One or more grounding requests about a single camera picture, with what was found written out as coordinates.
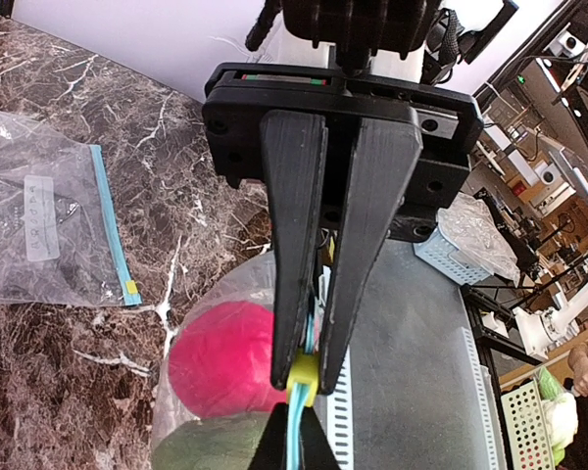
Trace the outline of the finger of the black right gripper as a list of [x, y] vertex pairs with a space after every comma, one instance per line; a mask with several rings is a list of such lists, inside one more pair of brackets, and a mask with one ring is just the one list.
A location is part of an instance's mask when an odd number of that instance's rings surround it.
[[286, 388], [312, 292], [326, 157], [325, 119], [272, 110], [260, 124], [275, 257], [270, 382]]
[[319, 349], [321, 395], [333, 393], [371, 269], [422, 150], [418, 119], [364, 118], [352, 151]]

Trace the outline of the red toy apple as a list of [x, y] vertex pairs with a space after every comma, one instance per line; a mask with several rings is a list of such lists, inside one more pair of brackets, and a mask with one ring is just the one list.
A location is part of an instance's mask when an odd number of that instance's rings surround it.
[[171, 388], [201, 419], [269, 412], [286, 393], [270, 383], [273, 313], [224, 302], [185, 327], [171, 348]]

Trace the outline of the green toy avocado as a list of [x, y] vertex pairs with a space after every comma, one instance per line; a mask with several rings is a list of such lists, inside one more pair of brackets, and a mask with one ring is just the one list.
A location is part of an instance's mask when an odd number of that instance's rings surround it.
[[252, 412], [188, 421], [155, 446], [153, 469], [247, 469], [270, 415]]

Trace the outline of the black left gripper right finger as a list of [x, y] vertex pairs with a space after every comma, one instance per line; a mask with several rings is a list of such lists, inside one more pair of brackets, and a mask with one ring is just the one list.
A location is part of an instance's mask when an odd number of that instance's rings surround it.
[[300, 453], [299, 468], [339, 470], [333, 450], [313, 408], [304, 408], [299, 429], [300, 437], [297, 441], [297, 449]]

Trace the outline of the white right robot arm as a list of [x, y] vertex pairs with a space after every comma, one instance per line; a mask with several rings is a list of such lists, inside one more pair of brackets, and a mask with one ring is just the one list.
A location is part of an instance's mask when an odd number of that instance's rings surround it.
[[301, 61], [223, 63], [206, 83], [216, 173], [268, 191], [276, 389], [295, 378], [329, 230], [337, 243], [316, 379], [320, 394], [334, 391], [383, 243], [426, 241], [469, 174], [484, 123], [471, 96], [441, 81], [516, 10], [512, 1], [268, 1], [246, 48], [257, 51], [282, 19], [304, 45]]

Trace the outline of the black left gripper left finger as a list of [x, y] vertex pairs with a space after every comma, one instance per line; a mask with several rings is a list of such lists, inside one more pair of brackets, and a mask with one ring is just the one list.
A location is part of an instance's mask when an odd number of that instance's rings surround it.
[[272, 410], [255, 454], [251, 470], [285, 470], [289, 405], [278, 403]]

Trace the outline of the clear zip bag blue zipper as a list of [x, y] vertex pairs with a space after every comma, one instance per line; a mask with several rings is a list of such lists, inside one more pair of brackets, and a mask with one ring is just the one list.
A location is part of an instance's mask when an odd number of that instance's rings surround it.
[[0, 305], [139, 306], [102, 149], [0, 112]]

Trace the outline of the white small robot arm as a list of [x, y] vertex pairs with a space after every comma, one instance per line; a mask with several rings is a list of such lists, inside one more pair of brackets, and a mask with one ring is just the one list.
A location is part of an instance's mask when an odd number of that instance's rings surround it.
[[504, 307], [387, 242], [328, 398], [341, 469], [550, 469], [578, 428], [575, 392], [546, 369], [588, 306], [588, 282], [553, 307], [511, 311], [521, 340], [481, 329]]

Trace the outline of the clear zip bag yellow slider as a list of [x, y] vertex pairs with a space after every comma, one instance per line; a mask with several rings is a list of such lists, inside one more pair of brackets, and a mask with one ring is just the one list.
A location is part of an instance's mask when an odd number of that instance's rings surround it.
[[154, 469], [284, 469], [294, 425], [270, 383], [275, 260], [251, 258], [186, 314], [162, 365]]

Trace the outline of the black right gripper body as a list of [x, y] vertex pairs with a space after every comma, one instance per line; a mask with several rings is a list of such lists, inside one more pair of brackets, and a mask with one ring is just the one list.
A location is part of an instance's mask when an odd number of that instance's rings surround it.
[[278, 64], [224, 63], [205, 86], [202, 108], [215, 171], [232, 188], [264, 181], [260, 122], [272, 110], [324, 117], [328, 128], [320, 226], [339, 226], [351, 149], [363, 118], [398, 121], [417, 114], [423, 149], [390, 226], [390, 237], [429, 238], [470, 173], [469, 153], [484, 122], [473, 97], [377, 75]]

